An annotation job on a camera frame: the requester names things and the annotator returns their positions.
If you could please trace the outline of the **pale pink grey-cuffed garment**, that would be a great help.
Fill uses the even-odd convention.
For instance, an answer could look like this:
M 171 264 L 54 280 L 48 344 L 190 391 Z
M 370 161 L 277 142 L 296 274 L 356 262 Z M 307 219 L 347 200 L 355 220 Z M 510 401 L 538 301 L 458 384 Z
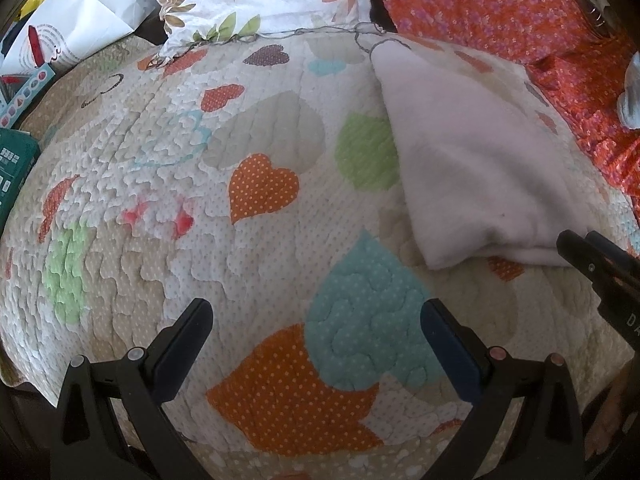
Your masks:
M 561 232 L 597 229 L 589 184 L 518 64 L 394 37 L 370 53 L 427 267 L 500 257 L 562 266 Z

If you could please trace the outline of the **orange floral fabric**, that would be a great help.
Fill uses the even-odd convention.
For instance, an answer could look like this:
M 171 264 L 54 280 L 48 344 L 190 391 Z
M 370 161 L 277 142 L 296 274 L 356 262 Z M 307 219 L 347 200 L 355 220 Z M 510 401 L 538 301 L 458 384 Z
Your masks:
M 639 199 L 639 135 L 617 98 L 636 47 L 599 38 L 577 0 L 383 0 L 400 32 L 461 44 L 525 66 L 609 184 Z

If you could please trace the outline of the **teal green package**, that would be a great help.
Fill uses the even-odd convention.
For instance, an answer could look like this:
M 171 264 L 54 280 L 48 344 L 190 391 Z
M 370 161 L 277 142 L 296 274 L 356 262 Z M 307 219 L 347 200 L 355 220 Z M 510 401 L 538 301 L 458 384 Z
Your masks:
M 40 147 L 29 133 L 2 128 L 0 148 L 0 226 L 4 228 L 17 196 L 40 155 Z

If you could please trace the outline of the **heart-patterned quilted bedspread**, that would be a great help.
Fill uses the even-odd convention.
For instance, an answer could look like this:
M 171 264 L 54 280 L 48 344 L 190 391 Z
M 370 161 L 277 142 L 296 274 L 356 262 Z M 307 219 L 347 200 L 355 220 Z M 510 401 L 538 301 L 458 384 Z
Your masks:
M 144 347 L 194 298 L 214 328 L 166 413 L 217 479 L 417 479 L 469 405 L 418 321 L 440 298 L 586 405 L 630 358 L 576 271 L 432 271 L 412 236 L 374 37 L 202 47 L 128 38 L 21 127 L 41 155 L 1 235 L 1 376 L 48 401 L 68 362 Z

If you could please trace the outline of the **light blue patterned box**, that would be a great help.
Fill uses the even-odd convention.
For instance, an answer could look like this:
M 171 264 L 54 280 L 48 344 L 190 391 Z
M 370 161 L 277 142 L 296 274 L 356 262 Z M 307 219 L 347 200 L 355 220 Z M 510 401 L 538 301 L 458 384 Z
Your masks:
M 28 76 L 17 89 L 13 98 L 1 110 L 1 127 L 12 128 L 32 101 L 41 96 L 55 77 L 53 68 L 44 63 L 35 73 Z

